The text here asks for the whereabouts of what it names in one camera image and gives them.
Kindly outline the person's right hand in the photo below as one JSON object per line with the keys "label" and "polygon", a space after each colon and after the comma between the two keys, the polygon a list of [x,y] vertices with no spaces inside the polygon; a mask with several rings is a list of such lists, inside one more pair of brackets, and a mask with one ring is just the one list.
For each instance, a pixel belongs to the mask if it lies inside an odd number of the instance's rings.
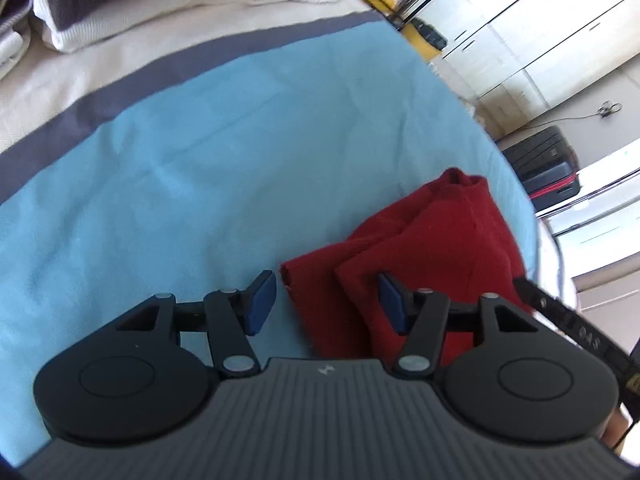
{"label": "person's right hand", "polygon": [[629,428],[629,420],[620,408],[616,408],[608,420],[608,426],[603,431],[601,442],[614,454],[620,456]]}

